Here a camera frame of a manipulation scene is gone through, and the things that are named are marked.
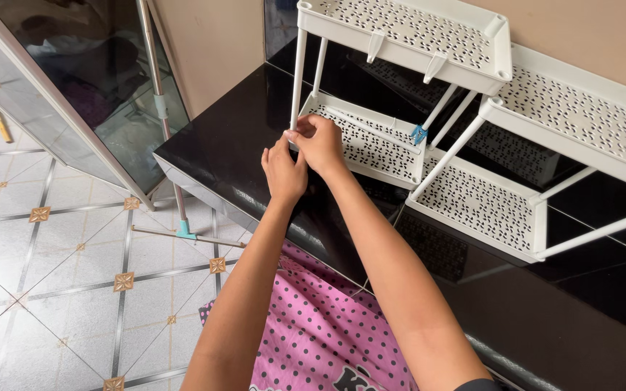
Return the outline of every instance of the shelf tier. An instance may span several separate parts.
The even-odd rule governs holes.
[[[424,176],[443,157],[428,151]],[[405,204],[525,262],[541,262],[547,238],[547,202],[539,193],[454,157],[417,201]]]
[[[626,87],[518,45],[513,58],[503,104],[483,97],[480,116],[626,182]]]
[[[375,57],[425,73],[437,52],[447,60],[434,77],[484,94],[510,80],[509,22],[455,0],[320,0],[299,2],[299,28],[368,53],[383,30]]]
[[[410,135],[416,125],[323,93],[319,93],[317,97],[309,95],[300,111],[300,115],[313,113],[334,120],[342,129],[343,153],[350,170],[404,189],[412,190],[417,187],[422,178],[426,139],[417,144],[421,153],[416,155],[329,114],[325,111],[328,107],[407,144],[414,144]]]

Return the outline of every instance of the white plastic rod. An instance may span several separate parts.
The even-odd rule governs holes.
[[[420,194],[422,194],[422,192],[424,192],[424,190],[429,186],[429,184],[434,179],[436,179],[436,177],[441,173],[441,170],[443,170],[444,167],[446,167],[448,162],[458,153],[460,148],[462,148],[465,145],[465,143],[467,143],[467,141],[470,139],[470,137],[472,137],[472,135],[475,134],[477,129],[479,129],[482,126],[484,121],[485,120],[478,115],[477,118],[475,118],[470,123],[470,125],[467,127],[467,129],[465,129],[463,134],[461,134],[460,137],[458,137],[456,142],[453,144],[453,146],[451,146],[451,149],[449,149],[448,152],[446,152],[446,155],[444,155],[441,158],[441,160],[439,160],[438,164],[431,170],[429,175],[427,175],[426,178],[424,178],[424,180],[419,185],[419,187],[417,187],[410,194],[410,198],[413,201],[416,201],[420,197]]]
[[[594,241],[606,235],[612,235],[615,232],[618,232],[621,230],[626,230],[626,217],[620,221],[616,221],[613,224],[608,224],[607,226],[598,228],[597,230],[591,231],[587,234],[583,234],[581,236],[577,236],[573,239],[565,241],[564,243],[553,245],[552,247],[547,248],[541,251],[540,253],[536,253],[535,255],[538,258],[542,258],[542,259],[547,258],[547,257],[552,257],[552,255],[559,254],[562,251],[567,251],[570,248],[574,248],[578,245],[586,244],[590,241]]]
[[[306,57],[306,38],[308,31],[299,29],[299,38],[296,40],[296,67],[293,69],[293,96],[291,97],[291,130],[296,130],[299,119],[299,102],[301,101],[301,81],[303,80],[303,60]]]
[[[318,65],[315,67],[315,80],[313,81],[313,96],[318,96],[320,89],[320,78],[323,76],[323,64],[325,63],[325,53],[327,51],[327,38],[320,40],[320,52],[318,53]]]
[[[456,121],[458,120],[458,117],[460,117],[460,114],[463,114],[463,111],[465,111],[465,109],[467,108],[467,105],[470,104],[470,102],[472,102],[473,99],[475,99],[475,95],[477,95],[477,91],[471,90],[467,94],[465,99],[462,102],[460,102],[460,106],[458,106],[456,111],[453,112],[453,114],[448,119],[448,121],[446,121],[446,124],[443,126],[443,128],[441,128],[441,130],[436,135],[436,137],[434,137],[434,139],[431,140],[431,145],[429,146],[430,151],[433,151],[434,148],[436,148],[436,146],[441,142],[441,139],[444,136],[446,136],[446,133],[448,133],[448,130],[451,129],[454,123],[456,123]]]
[[[564,181],[562,181],[561,183],[553,186],[550,190],[545,191],[544,193],[540,194],[538,196],[539,199],[541,200],[547,200],[548,198],[554,196],[555,194],[559,193],[560,191],[563,191],[564,189],[568,188],[569,186],[575,184],[576,182],[584,179],[585,177],[587,177],[588,175],[591,175],[593,173],[595,173],[597,170],[593,167],[586,167],[583,170],[579,171],[576,174],[573,174],[571,177],[565,179]]]
[[[436,107],[434,107],[434,110],[431,111],[431,113],[429,114],[429,117],[426,119],[426,121],[424,121],[424,125],[422,125],[422,129],[424,130],[429,129],[429,125],[431,125],[431,122],[434,122],[436,117],[439,116],[439,113],[441,112],[441,110],[443,110],[443,106],[446,106],[446,103],[448,102],[449,99],[451,99],[451,95],[456,91],[457,87],[458,85],[454,83],[451,83],[448,86],[448,89],[441,97],[441,100],[439,100],[439,102],[436,104]]]
[[[396,146],[399,146],[400,148],[405,148],[406,150],[412,152],[415,155],[419,155],[422,150],[420,148],[417,148],[415,146],[413,146],[412,144],[408,144],[405,143],[403,141],[398,140],[397,138],[390,136],[389,134],[383,133],[382,131],[378,131],[376,129],[373,129],[372,127],[370,127],[369,125],[366,125],[365,123],[361,122],[361,121],[357,121],[354,118],[350,117],[349,115],[346,115],[345,113],[341,112],[341,111],[337,111],[331,107],[326,107],[325,111],[327,111],[328,113],[334,115],[335,117],[339,118],[340,120],[345,120],[349,123],[351,123],[352,125],[358,127],[361,130],[365,130],[368,131],[370,134],[373,134],[374,136],[380,137],[383,140],[386,140],[388,143],[393,143]]]

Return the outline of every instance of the polka dot pattern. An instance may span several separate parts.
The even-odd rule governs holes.
[[[412,374],[397,370],[407,364],[376,299],[350,297],[351,283],[311,258],[302,263],[325,280],[297,262],[280,257],[251,383],[259,390],[335,391],[340,379],[362,377],[377,389],[416,390]]]

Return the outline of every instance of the shelf leg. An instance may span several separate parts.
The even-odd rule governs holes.
[[[618,232],[621,230],[626,230],[626,217],[623,218],[622,220],[616,221],[615,223],[608,224],[607,226],[598,228],[597,230],[593,230],[587,234],[583,234],[581,236],[577,236],[573,239],[565,241],[564,243],[553,245],[552,247],[546,248],[543,251],[536,253],[535,255],[538,258],[542,258],[542,259],[551,257],[552,255],[559,254],[562,251],[567,251],[570,248],[574,248],[579,245],[586,244],[590,241],[594,241],[606,235],[612,235],[615,232]]]
[[[472,91],[471,90],[467,94],[465,99],[462,102],[460,102],[460,106],[458,106],[456,111],[454,111],[454,113],[448,119],[448,121],[443,126],[443,128],[441,128],[441,130],[436,135],[436,137],[434,137],[434,139],[431,140],[431,144],[429,146],[429,150],[430,151],[433,151],[434,148],[436,148],[436,146],[439,144],[439,142],[441,142],[441,139],[444,136],[446,136],[446,133],[448,133],[448,130],[451,129],[451,127],[453,126],[454,123],[456,123],[456,121],[458,120],[458,117],[460,117],[460,114],[463,114],[463,111],[465,111],[465,109],[467,108],[467,105],[470,104],[470,102],[472,102],[473,99],[475,99],[476,95],[477,95],[477,91]]]
[[[441,112],[441,110],[443,110],[443,106],[446,106],[448,99],[451,98],[451,95],[453,94],[453,92],[456,91],[457,87],[458,85],[453,84],[453,83],[451,83],[448,86],[448,89],[441,97],[441,100],[439,100],[439,102],[436,104],[436,107],[434,107],[434,110],[431,111],[431,113],[429,114],[429,117],[426,119],[426,121],[424,121],[424,125],[422,125],[422,129],[424,130],[429,129],[429,125],[431,125],[431,122],[434,122],[436,117],[439,116],[439,113]]]
[[[313,81],[313,96],[318,96],[320,89],[320,78],[323,76],[323,64],[325,63],[325,53],[327,51],[327,38],[320,40],[320,52],[318,53],[318,65],[315,68],[315,80]]]
[[[470,137],[472,137],[472,135],[475,134],[477,129],[479,129],[482,126],[484,121],[485,120],[478,115],[477,118],[475,118],[470,123],[470,125],[467,127],[467,129],[465,129],[463,134],[461,134],[460,137],[458,137],[456,142],[453,144],[453,146],[451,146],[451,149],[449,149],[448,152],[446,152],[446,155],[444,155],[441,158],[441,160],[439,160],[438,164],[436,164],[436,166],[431,170],[429,175],[427,175],[426,178],[424,178],[424,180],[419,185],[419,187],[417,187],[417,189],[415,189],[410,194],[410,198],[413,201],[416,201],[420,197],[420,194],[422,194],[422,192],[429,186],[429,184],[434,179],[436,179],[436,177],[441,173],[441,170],[443,170],[444,167],[446,167],[448,162],[458,153],[460,148],[462,148],[465,145],[465,143],[467,143],[467,141],[470,139]]]
[[[579,171],[576,174],[573,174],[571,177],[565,179],[564,181],[562,181],[561,183],[553,186],[550,190],[545,191],[544,193],[538,195],[538,199],[539,200],[547,200],[548,198],[554,196],[555,194],[559,193],[560,191],[563,191],[564,189],[568,188],[569,186],[575,184],[576,182],[584,179],[585,177],[587,177],[588,175],[591,175],[593,173],[595,173],[597,170],[593,167],[586,167],[583,170]]]
[[[299,37],[296,40],[296,67],[293,70],[293,96],[291,98],[291,121],[289,122],[291,130],[296,130],[296,123],[299,119],[303,60],[306,57],[306,38],[308,38],[308,31],[299,29]]]

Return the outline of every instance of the metal pole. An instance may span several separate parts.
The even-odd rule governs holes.
[[[318,53],[318,65],[315,68],[315,80],[313,81],[313,96],[318,96],[320,89],[320,78],[323,76],[323,64],[325,63],[325,53],[327,51],[327,38],[320,40],[320,52]]]
[[[565,241],[564,243],[553,245],[552,247],[547,248],[541,251],[540,253],[536,253],[535,255],[538,258],[542,258],[542,259],[551,257],[552,255],[559,254],[562,251],[567,251],[570,248],[574,248],[578,245],[586,244],[590,241],[594,241],[606,235],[612,235],[615,232],[618,232],[621,230],[626,230],[626,217],[620,221],[616,221],[615,223],[608,224],[607,226],[598,228],[597,230],[593,230],[587,234],[583,234],[581,236],[577,236],[573,239]]]
[[[306,57],[306,38],[308,31],[299,29],[299,38],[296,40],[296,67],[293,69],[293,96],[291,97],[291,130],[296,130],[299,121],[299,101],[301,100],[301,82],[303,80],[303,60]]]
[[[163,139],[170,138],[170,125],[168,123],[168,108],[166,100],[163,96],[163,86],[161,85],[161,71],[159,69],[159,61],[156,58],[156,46],[154,44],[154,32],[151,28],[151,16],[149,11],[149,3],[147,0],[137,0],[139,3],[139,11],[141,14],[141,24],[144,32],[144,46],[146,49],[149,69],[151,71],[151,81],[154,85],[154,101],[156,102],[156,110],[159,119],[161,119],[161,127],[163,128]],[[185,204],[182,198],[182,189],[177,184],[173,184],[175,192],[175,201],[178,203],[178,214],[180,216],[180,227],[189,233],[189,225],[187,215],[185,213]]]
[[[470,104],[470,102],[472,102],[472,100],[475,98],[475,95],[477,95],[477,91],[471,90],[467,94],[465,99],[462,102],[460,102],[460,106],[458,106],[456,111],[453,112],[453,114],[448,119],[448,121],[446,121],[446,124],[443,126],[443,128],[441,128],[441,130],[436,135],[436,137],[434,137],[434,139],[431,140],[431,145],[429,146],[430,151],[433,151],[434,148],[436,148],[436,146],[439,144],[443,136],[446,136],[446,133],[448,133],[448,130],[451,129],[454,123],[456,123],[456,121],[458,120],[458,117],[460,117],[460,114],[463,114],[463,111],[465,111],[465,109],[467,108],[467,105]]]

